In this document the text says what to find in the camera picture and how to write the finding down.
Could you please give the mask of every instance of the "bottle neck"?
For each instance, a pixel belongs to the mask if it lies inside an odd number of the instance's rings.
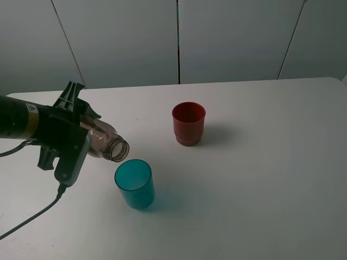
[[[120,162],[123,161],[129,153],[129,144],[117,134],[110,136],[102,149],[102,157],[106,160]]]

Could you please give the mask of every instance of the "black cable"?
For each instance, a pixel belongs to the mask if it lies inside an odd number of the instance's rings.
[[[13,154],[15,152],[18,152],[20,149],[22,149],[24,146],[26,145],[31,145],[31,141],[29,140],[25,140],[24,142],[22,142],[20,145],[18,145],[17,147],[7,151],[7,152],[4,152],[4,153],[0,153],[0,157],[4,157],[4,156],[7,156],[7,155],[10,155],[10,154]]]
[[[17,231],[18,229],[20,229],[21,227],[27,225],[30,221],[34,220],[35,218],[37,218],[38,216],[44,214],[47,210],[49,210],[51,207],[53,207],[58,200],[61,198],[61,196],[63,195],[63,193],[66,190],[66,185],[65,184],[60,184],[59,188],[58,188],[58,194],[56,195],[55,200],[53,200],[53,202],[51,204],[49,204],[47,207],[45,207],[43,210],[39,211],[38,213],[36,213],[35,215],[33,215],[32,217],[28,218],[26,221],[20,223],[18,226],[14,227],[13,229],[11,229],[10,231],[6,232],[5,234],[0,236],[0,240],[4,239],[5,237],[7,237],[8,235],[12,234],[13,232]]]

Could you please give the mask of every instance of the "cup rim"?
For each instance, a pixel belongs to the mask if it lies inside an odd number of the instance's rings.
[[[181,120],[178,120],[178,119],[175,117],[174,112],[175,112],[175,109],[177,109],[177,107],[178,107],[178,106],[181,106],[182,104],[193,104],[193,105],[199,106],[200,108],[202,108],[202,111],[203,111],[202,117],[201,117],[199,120],[194,121],[194,122],[183,122],[183,121],[181,121]],[[177,122],[180,122],[181,124],[185,124],[185,125],[192,125],[192,124],[196,124],[196,123],[198,123],[198,122],[200,122],[200,121],[202,121],[202,120],[205,119],[206,110],[205,110],[205,108],[204,108],[203,106],[201,106],[199,103],[195,103],[195,102],[188,101],[188,102],[182,102],[182,103],[179,103],[179,104],[175,105],[175,107],[172,109],[171,114],[172,114],[173,119],[175,119]]]
[[[142,162],[144,162],[145,164],[147,164],[148,168],[150,169],[150,173],[151,173],[151,174],[150,174],[150,177],[148,178],[148,181],[147,181],[143,186],[141,186],[140,188],[137,188],[137,189],[135,189],[135,190],[127,190],[127,189],[125,189],[125,188],[122,188],[122,187],[120,187],[120,186],[118,185],[117,181],[115,180],[115,176],[117,175],[118,169],[119,169],[123,164],[126,164],[126,163],[129,162],[129,161],[142,161]],[[151,179],[152,179],[152,169],[151,169],[151,166],[150,166],[147,162],[145,162],[144,160],[141,160],[141,159],[131,159],[131,160],[125,161],[124,163],[122,163],[121,165],[119,165],[119,167],[117,168],[117,170],[116,170],[115,173],[114,173],[114,182],[115,182],[115,184],[117,185],[117,187],[120,188],[120,189],[123,190],[123,191],[138,191],[138,190],[142,189],[144,186],[146,186],[146,185],[150,182]]]

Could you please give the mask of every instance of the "brown plastic bottle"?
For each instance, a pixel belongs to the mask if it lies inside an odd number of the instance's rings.
[[[115,162],[127,157],[129,144],[108,123],[85,115],[80,119],[80,126],[89,130],[92,137],[89,155]]]

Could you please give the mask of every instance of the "red plastic cup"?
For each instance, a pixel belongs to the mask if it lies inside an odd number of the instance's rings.
[[[205,115],[205,109],[194,102],[184,102],[173,108],[173,131],[181,145],[193,146],[200,141]]]

